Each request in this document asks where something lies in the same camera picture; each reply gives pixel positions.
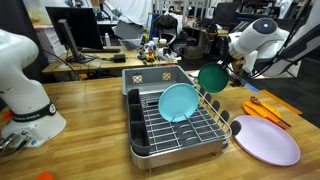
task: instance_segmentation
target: plate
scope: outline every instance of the plate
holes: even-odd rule
[[[229,74],[220,64],[208,63],[203,66],[198,75],[198,83],[207,92],[216,93],[222,91],[229,82]]]
[[[275,113],[276,115],[278,115],[280,118],[282,118],[281,113],[275,109],[273,106],[271,106],[270,104],[261,102],[261,104],[263,104],[264,107],[268,108],[270,111],[272,111],[273,113]],[[280,121],[280,119],[273,115],[271,112],[269,112],[268,110],[266,110],[265,108],[263,108],[262,106],[259,106],[257,104],[254,104],[253,102],[251,102],[250,100],[247,100],[243,103],[242,105],[244,111],[252,116],[256,116],[256,117],[260,117],[263,119],[266,119],[264,116],[262,115],[266,115],[268,116],[273,122],[278,123]]]
[[[197,90],[186,83],[168,87],[160,96],[158,108],[161,116],[170,122],[189,118],[198,107]]]
[[[236,142],[253,157],[278,166],[290,166],[300,159],[295,140],[277,125],[262,118],[243,115],[234,121],[241,124]]]

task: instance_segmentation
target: desk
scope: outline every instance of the desk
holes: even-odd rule
[[[70,63],[71,67],[77,72],[88,72],[91,70],[115,70],[115,69],[126,69],[126,68],[137,68],[137,67],[145,67],[146,65],[139,59],[137,59],[137,53],[134,51],[124,51],[121,50],[119,53],[96,53],[90,55],[96,55],[101,58],[111,58],[115,54],[125,54],[126,55],[126,62],[123,63],[114,63],[113,61],[102,61],[99,59],[93,60],[91,62],[87,62],[84,64],[80,63]],[[66,59],[66,54],[62,54],[61,59]],[[157,61],[154,63],[147,63],[147,66],[155,66],[157,65]],[[160,61],[159,65],[170,65],[170,64],[177,64],[177,61],[173,62],[166,62]],[[50,64],[45,69],[43,69],[43,74],[52,74],[52,73],[67,73],[72,72],[72,69],[65,66],[63,62],[57,60],[56,62]]]
[[[53,98],[59,84],[45,84]],[[24,149],[0,159],[0,179],[34,179],[49,171],[55,179],[318,179],[320,130],[264,94],[244,87],[227,87],[213,95],[230,119],[242,115],[241,104],[251,95],[277,108],[292,128],[287,132],[301,150],[300,161],[289,167],[263,163],[243,151],[231,138],[217,156],[211,154],[147,170],[130,157],[126,108],[121,78],[72,81],[62,85],[56,102],[66,128],[41,147]]]

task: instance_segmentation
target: lavender plate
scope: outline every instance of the lavender plate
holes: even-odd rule
[[[264,119],[243,115],[234,119],[241,124],[234,137],[242,149],[253,157],[278,166],[290,166],[300,159],[294,139],[277,125]]]

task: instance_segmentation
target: green plate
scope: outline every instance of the green plate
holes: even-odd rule
[[[220,64],[208,63],[203,66],[198,75],[198,83],[207,92],[216,93],[222,91],[228,84],[229,74]]]

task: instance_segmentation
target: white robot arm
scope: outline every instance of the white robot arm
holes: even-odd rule
[[[40,146],[66,125],[42,85],[22,72],[38,53],[32,40],[0,29],[0,97],[13,114],[1,134],[4,138],[15,135],[11,147],[17,147],[27,136],[32,141],[26,147]]]
[[[244,57],[255,71],[264,76],[285,72],[320,45],[319,8],[320,1],[315,1],[307,22],[292,37],[288,37],[289,33],[278,28],[272,19],[266,18],[256,20],[242,33],[229,34],[227,61]]]

